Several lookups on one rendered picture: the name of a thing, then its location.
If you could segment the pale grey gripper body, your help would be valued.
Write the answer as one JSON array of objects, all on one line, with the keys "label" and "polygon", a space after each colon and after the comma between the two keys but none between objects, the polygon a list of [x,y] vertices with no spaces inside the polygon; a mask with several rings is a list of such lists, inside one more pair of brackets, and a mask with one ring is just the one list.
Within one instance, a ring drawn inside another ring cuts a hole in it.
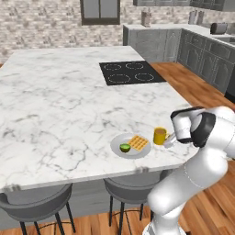
[{"label": "pale grey gripper body", "polygon": [[177,136],[175,133],[172,133],[168,136],[168,138],[164,141],[163,146],[168,149],[173,146],[173,144],[177,141]]}]

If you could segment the yellow coffee mug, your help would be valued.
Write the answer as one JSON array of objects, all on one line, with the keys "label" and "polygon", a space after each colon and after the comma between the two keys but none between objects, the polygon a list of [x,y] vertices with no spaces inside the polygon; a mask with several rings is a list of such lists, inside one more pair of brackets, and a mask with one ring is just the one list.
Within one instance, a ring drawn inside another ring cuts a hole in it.
[{"label": "yellow coffee mug", "polygon": [[156,145],[163,145],[168,137],[169,133],[165,128],[157,127],[154,129],[153,142]]}]

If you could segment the grey round plate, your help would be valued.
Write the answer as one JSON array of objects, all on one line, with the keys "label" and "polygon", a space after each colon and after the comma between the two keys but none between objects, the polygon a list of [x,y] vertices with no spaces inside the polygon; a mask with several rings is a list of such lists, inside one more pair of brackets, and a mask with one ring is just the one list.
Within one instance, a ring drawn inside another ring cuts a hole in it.
[{"label": "grey round plate", "polygon": [[148,143],[141,151],[137,151],[131,148],[128,152],[122,152],[119,146],[123,143],[127,143],[134,137],[133,133],[124,133],[116,136],[112,139],[110,143],[110,147],[112,152],[114,152],[117,156],[125,158],[125,159],[139,159],[143,158],[149,154],[151,151],[151,144]]}]

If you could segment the grey coffee machine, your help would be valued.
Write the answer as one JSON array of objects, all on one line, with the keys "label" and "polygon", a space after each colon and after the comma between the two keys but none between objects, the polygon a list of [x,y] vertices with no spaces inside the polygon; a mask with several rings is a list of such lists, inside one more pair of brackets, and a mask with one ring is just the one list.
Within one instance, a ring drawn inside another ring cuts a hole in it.
[{"label": "grey coffee machine", "polygon": [[141,24],[142,26],[149,28],[151,26],[151,12],[142,11],[141,12]]}]

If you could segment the golden waffle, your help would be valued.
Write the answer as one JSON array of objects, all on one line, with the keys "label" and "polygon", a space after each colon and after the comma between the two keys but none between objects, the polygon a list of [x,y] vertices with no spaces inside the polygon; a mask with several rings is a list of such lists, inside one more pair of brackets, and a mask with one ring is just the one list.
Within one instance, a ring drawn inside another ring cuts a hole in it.
[{"label": "golden waffle", "polygon": [[133,136],[129,141],[128,144],[130,145],[130,147],[136,151],[142,151],[147,144],[149,143],[149,141],[139,135],[135,135]]}]

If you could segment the grey bar stool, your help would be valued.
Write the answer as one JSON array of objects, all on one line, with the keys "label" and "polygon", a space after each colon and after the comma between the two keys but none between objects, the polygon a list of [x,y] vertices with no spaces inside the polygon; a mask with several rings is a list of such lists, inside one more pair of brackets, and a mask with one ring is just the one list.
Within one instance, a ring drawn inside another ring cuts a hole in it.
[{"label": "grey bar stool", "polygon": [[107,178],[104,180],[105,188],[110,194],[109,225],[112,225],[113,199],[121,203],[118,235],[122,233],[125,205],[140,205],[140,219],[142,219],[143,205],[147,202],[147,195],[154,186],[171,172],[172,170],[163,170]]},{"label": "grey bar stool", "polygon": [[61,235],[65,235],[59,211],[64,207],[67,208],[72,229],[75,232],[73,215],[69,205],[72,189],[73,185],[67,184],[1,193],[0,208],[10,218],[19,222],[22,235],[27,235],[26,222],[33,222],[38,235],[41,235],[38,222],[51,216],[56,218]]}]

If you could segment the black hob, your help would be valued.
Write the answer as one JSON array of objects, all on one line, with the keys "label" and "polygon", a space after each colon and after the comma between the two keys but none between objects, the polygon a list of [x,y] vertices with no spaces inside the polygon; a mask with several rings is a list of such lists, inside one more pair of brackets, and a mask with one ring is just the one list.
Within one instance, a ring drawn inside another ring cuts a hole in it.
[{"label": "black hob", "polygon": [[162,83],[164,79],[146,62],[100,62],[107,85]]}]

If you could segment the dark built-in appliance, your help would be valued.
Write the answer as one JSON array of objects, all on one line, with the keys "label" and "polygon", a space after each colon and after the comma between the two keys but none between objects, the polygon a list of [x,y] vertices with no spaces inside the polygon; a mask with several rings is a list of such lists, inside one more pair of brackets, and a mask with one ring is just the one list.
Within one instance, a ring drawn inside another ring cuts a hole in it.
[{"label": "dark built-in appliance", "polygon": [[226,74],[226,89],[224,96],[233,104],[235,104],[235,64]]}]

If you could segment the grey corner base cupboard run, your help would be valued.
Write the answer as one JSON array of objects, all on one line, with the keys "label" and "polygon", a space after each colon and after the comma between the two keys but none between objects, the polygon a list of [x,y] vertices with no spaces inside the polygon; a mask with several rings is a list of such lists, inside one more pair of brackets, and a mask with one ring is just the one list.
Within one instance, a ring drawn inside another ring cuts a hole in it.
[{"label": "grey corner base cupboard run", "polygon": [[235,46],[189,30],[181,32],[177,61],[225,94],[235,76]]}]

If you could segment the grey island base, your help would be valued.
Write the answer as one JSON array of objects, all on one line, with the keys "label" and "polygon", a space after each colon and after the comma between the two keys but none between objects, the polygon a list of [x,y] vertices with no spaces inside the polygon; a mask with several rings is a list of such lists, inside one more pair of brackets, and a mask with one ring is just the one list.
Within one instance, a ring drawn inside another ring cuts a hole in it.
[{"label": "grey island base", "polygon": [[[93,215],[108,211],[109,193],[105,188],[104,180],[73,184],[70,203],[74,216]],[[0,208],[0,229],[15,227],[17,227],[17,222]]]}]

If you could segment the silver toaster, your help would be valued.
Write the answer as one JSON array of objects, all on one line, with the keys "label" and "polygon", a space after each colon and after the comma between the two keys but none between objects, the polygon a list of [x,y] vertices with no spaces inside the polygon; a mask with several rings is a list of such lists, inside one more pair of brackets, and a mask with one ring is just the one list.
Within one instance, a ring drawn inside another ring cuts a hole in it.
[{"label": "silver toaster", "polygon": [[210,33],[212,35],[223,35],[226,33],[228,24],[225,22],[222,23],[212,23],[210,26]]}]

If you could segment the grey tall jar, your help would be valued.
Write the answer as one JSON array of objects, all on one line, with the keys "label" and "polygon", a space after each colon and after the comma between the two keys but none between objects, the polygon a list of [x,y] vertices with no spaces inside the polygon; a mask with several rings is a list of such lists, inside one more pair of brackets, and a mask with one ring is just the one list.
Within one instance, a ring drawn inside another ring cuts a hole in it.
[{"label": "grey tall jar", "polygon": [[199,11],[198,15],[197,15],[196,24],[197,25],[202,25],[203,19],[204,19],[204,11]]},{"label": "grey tall jar", "polygon": [[189,18],[188,18],[188,24],[189,25],[194,25],[195,24],[195,20],[196,20],[196,14],[197,14],[197,11],[191,11],[189,13]]}]

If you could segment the dark framed window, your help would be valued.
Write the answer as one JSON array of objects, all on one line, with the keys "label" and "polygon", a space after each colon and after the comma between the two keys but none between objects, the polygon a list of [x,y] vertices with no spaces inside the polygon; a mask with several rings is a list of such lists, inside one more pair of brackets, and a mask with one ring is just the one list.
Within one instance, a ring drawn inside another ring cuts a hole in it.
[{"label": "dark framed window", "polygon": [[80,0],[83,26],[119,25],[120,0]]}]

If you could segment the grey wall cupboard run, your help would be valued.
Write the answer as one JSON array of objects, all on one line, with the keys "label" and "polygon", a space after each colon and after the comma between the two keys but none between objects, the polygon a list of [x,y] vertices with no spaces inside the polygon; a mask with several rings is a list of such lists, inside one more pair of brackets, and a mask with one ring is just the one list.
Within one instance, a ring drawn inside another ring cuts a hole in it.
[{"label": "grey wall cupboard run", "polygon": [[235,0],[133,0],[135,6],[192,6],[203,9],[235,12]]}]

